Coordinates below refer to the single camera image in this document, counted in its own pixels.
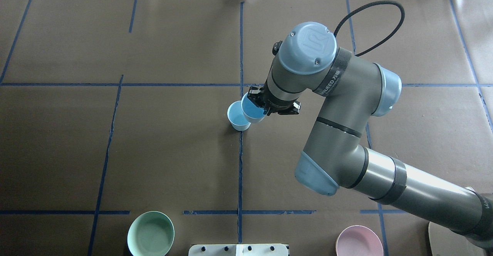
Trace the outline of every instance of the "blue joint cap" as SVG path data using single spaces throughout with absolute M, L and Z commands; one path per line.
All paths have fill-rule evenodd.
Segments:
M 294 170 L 294 177 L 312 191 L 332 196 L 339 189 L 339 185 L 304 151 L 301 152 L 298 166 Z
M 382 94 L 380 94 L 380 102 L 372 116 L 384 116 L 399 100 L 402 81 L 396 73 L 383 68 L 380 64 L 375 63 L 375 65 L 380 70 L 382 77 Z
M 292 29 L 279 48 L 279 61 L 297 75 L 312 75 L 331 65 L 337 42 L 329 29 L 316 22 L 304 22 Z

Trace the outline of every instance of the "light blue plastic cup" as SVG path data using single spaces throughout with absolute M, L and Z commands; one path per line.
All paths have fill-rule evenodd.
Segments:
M 133 256 L 164 256 L 174 241 L 174 226 L 162 212 L 145 212 L 137 217 L 127 235 Z
M 250 122 L 243 115 L 241 101 L 236 101 L 229 106 L 228 119 L 236 131 L 244 131 L 250 126 Z
M 257 107 L 250 99 L 247 98 L 248 93 L 243 95 L 241 98 L 241 109 L 243 110 L 243 115 L 251 123 L 259 123 L 264 119 L 264 109 Z

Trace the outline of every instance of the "robotic arm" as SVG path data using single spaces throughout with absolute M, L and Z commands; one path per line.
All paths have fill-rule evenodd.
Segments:
M 326 97 L 295 170 L 298 182 L 328 196 L 339 186 L 354 188 L 493 249 L 493 195 L 359 145 L 369 117 L 386 114 L 397 102 L 398 75 L 337 47 L 333 33 L 315 22 L 294 27 L 273 54 L 264 86 L 248 92 L 264 114 L 298 114 L 305 89 Z

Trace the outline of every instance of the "table surface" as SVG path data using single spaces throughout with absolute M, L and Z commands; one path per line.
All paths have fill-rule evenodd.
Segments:
M 296 181 L 323 98 L 306 91 L 300 115 L 244 133 L 226 117 L 292 27 L 334 29 L 378 0 L 1 1 L 0 254 L 122 255 L 147 211 L 173 221 L 169 255 L 244 242 L 332 256 L 355 224 L 386 256 L 428 253 L 425 220 Z M 362 57 L 398 73 L 403 91 L 361 144 L 491 193 L 493 0 L 396 1 L 402 28 Z M 390 5 L 364 10 L 338 44 L 361 52 L 398 20 Z

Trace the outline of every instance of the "pink bowl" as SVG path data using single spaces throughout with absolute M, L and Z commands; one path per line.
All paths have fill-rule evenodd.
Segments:
M 350 226 L 336 240 L 337 256 L 383 256 L 378 236 L 365 226 Z

